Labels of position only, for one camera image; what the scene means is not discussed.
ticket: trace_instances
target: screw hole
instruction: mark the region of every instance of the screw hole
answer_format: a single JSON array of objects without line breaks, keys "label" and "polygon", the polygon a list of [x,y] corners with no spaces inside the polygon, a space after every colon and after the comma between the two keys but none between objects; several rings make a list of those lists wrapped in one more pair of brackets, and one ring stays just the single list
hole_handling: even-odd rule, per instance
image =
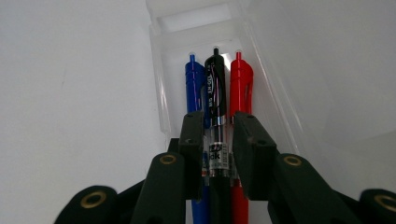
[{"label": "screw hole", "polygon": [[81,199],[80,205],[83,208],[94,208],[106,200],[106,194],[97,190],[90,194],[87,194],[84,198]]},{"label": "screw hole", "polygon": [[264,140],[259,140],[259,141],[257,142],[257,144],[258,144],[259,146],[265,146],[265,144],[267,144],[267,142],[265,142]]},{"label": "screw hole", "polygon": [[188,143],[188,144],[195,144],[196,141],[193,140],[193,139],[188,138],[188,139],[186,139],[186,143]]},{"label": "screw hole", "polygon": [[283,161],[292,166],[300,166],[303,163],[300,159],[294,156],[287,156],[283,158]]},{"label": "screw hole", "polygon": [[176,162],[176,157],[173,155],[164,155],[160,157],[160,162],[165,165],[169,165]]},{"label": "screw hole", "polygon": [[375,195],[374,199],[384,208],[396,213],[396,199],[385,194]]}]

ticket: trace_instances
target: transparent plastic box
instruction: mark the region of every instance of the transparent plastic box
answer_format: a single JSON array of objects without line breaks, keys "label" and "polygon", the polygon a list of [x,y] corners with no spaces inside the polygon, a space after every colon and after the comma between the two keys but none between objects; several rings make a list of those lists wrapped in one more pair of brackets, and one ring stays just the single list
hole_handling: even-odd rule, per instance
[{"label": "transparent plastic box", "polygon": [[364,189],[395,192],[396,14],[390,5],[148,0],[166,138],[179,136],[187,112],[189,53],[204,63],[219,46],[229,65],[241,49],[254,70],[252,112],[280,152],[305,157],[352,198]]}]

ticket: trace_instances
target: black pen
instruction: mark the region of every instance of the black pen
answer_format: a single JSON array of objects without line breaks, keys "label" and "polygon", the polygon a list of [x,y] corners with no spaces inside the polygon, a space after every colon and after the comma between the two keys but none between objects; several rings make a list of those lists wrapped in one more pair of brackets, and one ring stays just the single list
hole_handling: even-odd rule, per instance
[{"label": "black pen", "polygon": [[213,51],[214,55],[205,61],[208,115],[210,118],[210,223],[231,224],[224,58],[219,55],[218,47],[214,47]]}]

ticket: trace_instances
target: pen grip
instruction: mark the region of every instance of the pen grip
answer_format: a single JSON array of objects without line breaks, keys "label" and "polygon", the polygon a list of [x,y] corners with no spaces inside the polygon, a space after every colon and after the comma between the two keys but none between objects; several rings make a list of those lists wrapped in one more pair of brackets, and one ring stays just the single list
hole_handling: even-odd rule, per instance
[{"label": "pen grip", "polygon": [[235,180],[231,187],[233,205],[233,224],[248,224],[248,199],[244,196],[244,191],[240,187],[240,181]]},{"label": "pen grip", "polygon": [[210,223],[231,224],[230,178],[210,177]]},{"label": "pen grip", "polygon": [[200,201],[192,200],[192,218],[194,224],[209,223],[209,186],[203,186],[203,195]]}]

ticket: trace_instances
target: blue pen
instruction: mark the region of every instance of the blue pen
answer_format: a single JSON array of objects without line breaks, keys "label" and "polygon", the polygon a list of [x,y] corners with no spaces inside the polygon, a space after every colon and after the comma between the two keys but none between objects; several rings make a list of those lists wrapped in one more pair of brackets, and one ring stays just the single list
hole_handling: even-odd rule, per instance
[{"label": "blue pen", "polygon": [[[201,111],[203,107],[207,108],[207,99],[205,93],[205,68],[195,61],[194,53],[190,53],[190,62],[186,63],[186,93],[187,93],[187,111]],[[207,109],[205,111],[205,128],[209,127],[209,119]],[[208,224],[209,223],[209,176],[208,176],[208,159],[207,152],[203,152],[203,195],[201,201],[192,200],[192,218],[194,224]]]}]

